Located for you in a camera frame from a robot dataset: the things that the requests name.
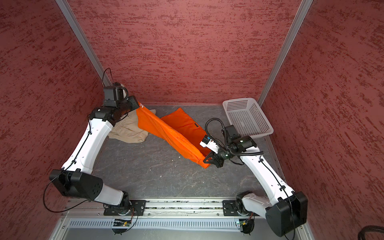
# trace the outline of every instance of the red textured wall panel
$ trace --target red textured wall panel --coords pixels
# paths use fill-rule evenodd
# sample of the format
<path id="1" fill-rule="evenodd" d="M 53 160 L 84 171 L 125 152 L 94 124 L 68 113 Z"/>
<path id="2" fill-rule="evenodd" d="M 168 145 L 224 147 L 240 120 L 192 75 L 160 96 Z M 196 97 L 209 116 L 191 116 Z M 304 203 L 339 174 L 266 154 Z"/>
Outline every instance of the red textured wall panel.
<path id="1" fill-rule="evenodd" d="M 101 104 L 103 88 L 53 0 L 0 3 L 0 239 L 47 239 L 58 214 L 42 193 Z M 52 188 L 49 207 L 65 198 Z"/>
<path id="2" fill-rule="evenodd" d="M 143 103 L 260 95 L 300 0 L 69 0 L 103 66 Z"/>
<path id="3" fill-rule="evenodd" d="M 384 225 L 383 10 L 383 1 L 314 1 L 263 105 L 319 240 Z"/>

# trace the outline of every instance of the gray marbled tabletop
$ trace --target gray marbled tabletop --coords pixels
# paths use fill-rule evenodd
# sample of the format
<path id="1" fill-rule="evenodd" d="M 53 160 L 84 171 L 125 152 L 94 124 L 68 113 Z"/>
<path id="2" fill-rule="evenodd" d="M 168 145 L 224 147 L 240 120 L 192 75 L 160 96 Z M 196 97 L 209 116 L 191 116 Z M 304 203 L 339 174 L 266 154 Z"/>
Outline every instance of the gray marbled tabletop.
<path id="1" fill-rule="evenodd" d="M 156 109 L 156 115 L 163 117 L 181 107 L 200 126 L 210 118 L 220 118 L 229 125 L 222 106 L 205 105 L 146 105 Z M 212 122 L 210 133 L 223 140 L 221 126 Z M 255 140 L 269 155 L 265 140 Z M 142 143 L 128 144 L 109 139 L 99 159 L 95 163 L 93 175 L 104 183 L 129 193 L 133 198 L 155 197 L 235 197 L 239 192 L 250 190 L 257 195 L 265 195 L 260 183 L 246 166 L 225 161 L 224 166 L 207 169 L 183 158 L 165 140 L 149 134 Z"/>

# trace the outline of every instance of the black mounting plate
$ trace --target black mounting plate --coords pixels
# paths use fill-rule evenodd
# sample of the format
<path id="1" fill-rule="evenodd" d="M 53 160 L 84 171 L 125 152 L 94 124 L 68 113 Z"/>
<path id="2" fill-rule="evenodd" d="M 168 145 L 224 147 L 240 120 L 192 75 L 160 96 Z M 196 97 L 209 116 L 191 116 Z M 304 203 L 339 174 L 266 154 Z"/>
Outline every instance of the black mounting plate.
<path id="1" fill-rule="evenodd" d="M 235 209 L 235 206 L 236 206 L 236 201 L 235 200 L 223 200 L 224 216 L 242 216 Z M 251 215 L 251 212 L 248 213 L 247 215 L 242 216 L 242 217 L 250 216 L 250 215 Z"/>
<path id="2" fill-rule="evenodd" d="M 139 214 L 139 216 L 143 216 L 146 202 L 147 202 L 146 200 L 131 200 L 131 204 L 135 209 L 133 213 L 134 216 L 137 216 L 137 214 Z M 104 216 L 123 217 L 122 215 L 119 215 L 117 212 L 115 212 L 114 209 L 111 209 L 108 206 L 106 206 L 106 208 L 104 209 Z"/>

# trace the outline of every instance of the white plastic basket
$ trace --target white plastic basket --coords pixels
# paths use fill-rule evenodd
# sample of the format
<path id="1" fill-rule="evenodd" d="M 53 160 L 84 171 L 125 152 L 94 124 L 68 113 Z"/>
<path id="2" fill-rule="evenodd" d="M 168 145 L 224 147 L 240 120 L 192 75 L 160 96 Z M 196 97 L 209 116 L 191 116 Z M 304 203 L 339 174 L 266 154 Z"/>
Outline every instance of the white plastic basket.
<path id="1" fill-rule="evenodd" d="M 273 133 L 273 128 L 256 100 L 237 98 L 223 102 L 230 124 L 233 124 L 241 136 L 263 137 Z"/>

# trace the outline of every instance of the orange cloth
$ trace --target orange cloth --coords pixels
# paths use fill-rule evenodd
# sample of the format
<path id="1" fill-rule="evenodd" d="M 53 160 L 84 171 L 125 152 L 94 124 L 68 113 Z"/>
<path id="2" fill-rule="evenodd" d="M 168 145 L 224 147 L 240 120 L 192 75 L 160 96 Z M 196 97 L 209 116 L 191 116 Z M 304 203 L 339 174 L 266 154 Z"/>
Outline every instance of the orange cloth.
<path id="1" fill-rule="evenodd" d="M 205 156 L 210 152 L 200 146 L 205 131 L 195 125 L 195 121 L 181 108 L 161 119 L 142 105 L 136 110 L 139 117 L 138 127 L 153 135 L 166 140 L 184 158 L 207 168 L 209 164 L 203 163 Z"/>

